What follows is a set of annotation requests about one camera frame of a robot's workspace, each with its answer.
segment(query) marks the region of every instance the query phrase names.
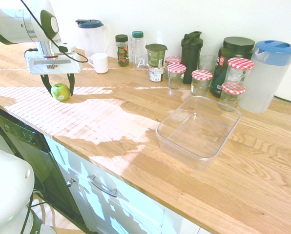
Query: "cabinet knob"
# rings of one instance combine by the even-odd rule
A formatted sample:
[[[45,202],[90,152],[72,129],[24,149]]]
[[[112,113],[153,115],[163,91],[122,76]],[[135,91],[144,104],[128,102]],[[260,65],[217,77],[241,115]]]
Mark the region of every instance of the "cabinet knob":
[[[67,187],[68,188],[71,187],[73,185],[73,182],[76,182],[76,180],[74,180],[73,178],[71,178],[71,180],[66,183]]]

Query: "plastic pitcher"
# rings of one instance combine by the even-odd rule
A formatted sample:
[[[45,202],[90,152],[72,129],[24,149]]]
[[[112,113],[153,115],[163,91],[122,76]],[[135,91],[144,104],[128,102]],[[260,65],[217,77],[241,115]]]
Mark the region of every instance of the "plastic pitcher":
[[[106,53],[110,44],[107,27],[96,19],[78,19],[76,23],[80,29],[85,56],[89,58],[95,53]]]
[[[250,112],[265,112],[291,64],[291,45],[276,40],[256,44],[251,60],[255,66],[244,83],[247,91],[239,106]]]

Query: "kitchen counter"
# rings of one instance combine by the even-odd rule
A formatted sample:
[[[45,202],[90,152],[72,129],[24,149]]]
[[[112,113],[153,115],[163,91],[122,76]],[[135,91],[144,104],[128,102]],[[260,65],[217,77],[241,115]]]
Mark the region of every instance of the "kitchen counter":
[[[0,44],[1,109],[212,233],[291,234],[291,104],[273,100],[262,114],[239,108],[219,156],[195,171],[162,152],[155,135],[191,97],[189,85],[169,89],[109,58],[106,74],[83,64],[74,95],[58,102],[27,71],[30,47]],[[66,74],[49,78],[68,84]]]

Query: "supplement container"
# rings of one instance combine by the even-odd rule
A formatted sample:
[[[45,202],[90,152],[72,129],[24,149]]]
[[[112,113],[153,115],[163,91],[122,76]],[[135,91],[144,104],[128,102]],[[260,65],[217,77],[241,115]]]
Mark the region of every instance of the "supplement container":
[[[226,105],[219,106],[224,111],[233,111],[233,108],[237,108],[241,95],[245,92],[245,88],[242,90],[233,90],[227,88],[222,84],[222,92],[220,95],[220,102]]]
[[[106,26],[96,19],[78,19],[76,23],[79,27],[85,56],[89,58],[95,53],[106,53],[110,44]]]
[[[117,46],[117,62],[121,67],[126,67],[129,64],[128,56],[128,36],[119,34],[115,36]]]
[[[161,67],[165,57],[165,51],[167,47],[155,42],[149,42],[145,46],[147,51],[147,59],[149,66]]]
[[[213,75],[206,70],[195,70],[192,72],[191,94],[205,96]]]
[[[291,64],[291,45],[276,40],[256,44],[251,60],[255,63],[249,74],[240,107],[254,113],[265,112]]]
[[[145,68],[145,53],[144,53],[144,33],[142,31],[134,31],[131,34],[131,55],[132,68],[142,70]]]
[[[180,89],[183,86],[186,69],[186,66],[182,64],[171,64],[167,66],[169,88]]]
[[[255,42],[248,38],[228,37],[224,39],[223,46],[218,51],[216,68],[210,84],[210,91],[215,97],[220,97],[228,68],[228,60],[234,57],[250,59],[254,45]]]
[[[185,34],[181,40],[181,64],[187,67],[184,83],[191,84],[191,73],[198,67],[198,60],[203,46],[203,40],[200,38],[201,32],[192,32]]]
[[[168,65],[171,65],[171,64],[179,64],[181,63],[181,57],[176,57],[176,56],[169,56],[165,59],[165,63],[164,63],[164,67],[165,67],[165,70],[164,70],[164,78],[167,78],[167,66]]]
[[[161,150],[195,170],[205,170],[241,119],[240,111],[232,107],[226,112],[222,105],[207,97],[190,97],[157,126]]]
[[[150,78],[150,81],[160,82],[160,81],[163,80],[164,67],[152,67],[152,66],[148,66],[148,68],[149,68],[149,78]]]
[[[243,89],[244,81],[250,73],[254,63],[247,58],[231,58],[228,60],[228,69],[225,86],[233,90]]]

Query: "red gingham lid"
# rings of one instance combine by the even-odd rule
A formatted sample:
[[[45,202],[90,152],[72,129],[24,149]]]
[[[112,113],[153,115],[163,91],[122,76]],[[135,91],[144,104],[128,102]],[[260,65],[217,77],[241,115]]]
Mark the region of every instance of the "red gingham lid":
[[[176,56],[169,56],[165,59],[167,64],[181,63],[181,58]]]
[[[187,69],[186,66],[178,63],[178,64],[171,64],[167,66],[167,70],[172,73],[183,73]]]
[[[227,93],[238,95],[238,94],[243,94],[245,92],[245,88],[242,90],[233,90],[227,88],[224,84],[222,84],[222,89],[225,90]]]
[[[247,58],[231,58],[228,60],[228,65],[240,70],[249,70],[252,69],[254,63]]]
[[[195,70],[191,75],[192,78],[197,80],[210,80],[213,77],[212,73],[207,70]]]

